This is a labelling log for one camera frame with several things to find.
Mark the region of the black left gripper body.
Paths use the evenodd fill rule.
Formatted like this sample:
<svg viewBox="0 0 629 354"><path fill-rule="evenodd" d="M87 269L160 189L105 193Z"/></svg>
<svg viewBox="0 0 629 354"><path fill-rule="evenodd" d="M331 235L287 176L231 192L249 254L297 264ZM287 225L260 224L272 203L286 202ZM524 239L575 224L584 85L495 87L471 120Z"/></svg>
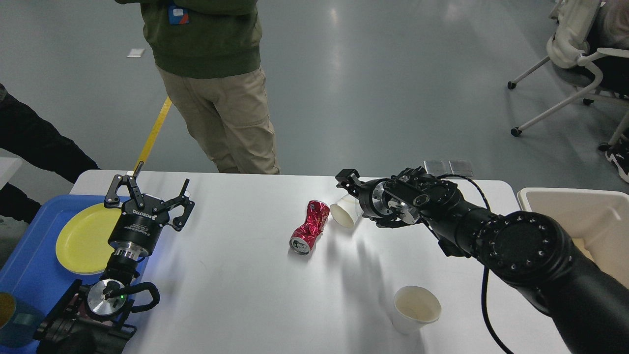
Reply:
<svg viewBox="0 0 629 354"><path fill-rule="evenodd" d="M163 202L155 197L144 197L144 207L140 208L135 200L126 200L108 244L118 249L124 243L132 243L142 249L140 256L151 256L164 225L170 220L168 211L154 211Z"/></svg>

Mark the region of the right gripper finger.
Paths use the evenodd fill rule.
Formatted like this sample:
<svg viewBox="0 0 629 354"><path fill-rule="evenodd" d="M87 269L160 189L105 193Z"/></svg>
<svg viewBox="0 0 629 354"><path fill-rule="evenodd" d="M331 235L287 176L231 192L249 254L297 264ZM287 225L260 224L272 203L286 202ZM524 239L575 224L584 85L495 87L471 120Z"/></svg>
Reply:
<svg viewBox="0 0 629 354"><path fill-rule="evenodd" d="M345 190L353 197L366 194L364 182L360 180L359 172L355 169L343 169L336 174L337 188Z"/></svg>

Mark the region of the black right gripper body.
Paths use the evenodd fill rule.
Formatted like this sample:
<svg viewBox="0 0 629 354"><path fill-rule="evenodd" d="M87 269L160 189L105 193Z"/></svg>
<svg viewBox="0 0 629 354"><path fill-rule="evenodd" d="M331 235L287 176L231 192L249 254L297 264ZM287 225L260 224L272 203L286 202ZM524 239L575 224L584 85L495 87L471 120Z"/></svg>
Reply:
<svg viewBox="0 0 629 354"><path fill-rule="evenodd" d="M359 206L362 209L362 217L366 219L385 219L391 217L391 209L388 206L390 197L386 197L384 184L389 178L360 181L357 191L359 193Z"/></svg>

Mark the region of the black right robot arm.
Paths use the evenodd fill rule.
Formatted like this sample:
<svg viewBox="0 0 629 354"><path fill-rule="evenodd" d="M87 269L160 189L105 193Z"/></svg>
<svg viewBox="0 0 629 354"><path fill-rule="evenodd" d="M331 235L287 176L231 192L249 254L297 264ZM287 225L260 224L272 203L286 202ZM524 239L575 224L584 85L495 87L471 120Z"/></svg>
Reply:
<svg viewBox="0 0 629 354"><path fill-rule="evenodd" d="M628 352L627 287L587 258L551 217L493 213L465 200L447 175L423 167L370 181L344 169L335 178L359 201L363 217L379 227L422 223L445 255L478 260L551 317L573 354Z"/></svg>

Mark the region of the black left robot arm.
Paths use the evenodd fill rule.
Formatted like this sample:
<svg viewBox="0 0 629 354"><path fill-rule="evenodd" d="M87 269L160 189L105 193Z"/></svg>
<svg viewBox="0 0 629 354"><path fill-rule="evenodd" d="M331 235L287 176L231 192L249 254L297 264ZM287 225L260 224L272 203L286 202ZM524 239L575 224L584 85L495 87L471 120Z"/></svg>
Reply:
<svg viewBox="0 0 629 354"><path fill-rule="evenodd" d="M170 200L142 193L137 177L143 164L114 176L103 203L121 211L108 238L112 255L97 282L75 280L45 316L33 335L38 354L120 354L137 331L126 324L130 314L159 304L159 290L139 282L137 267L153 255L165 226L183 229L195 202L187 193L188 179Z"/></svg>

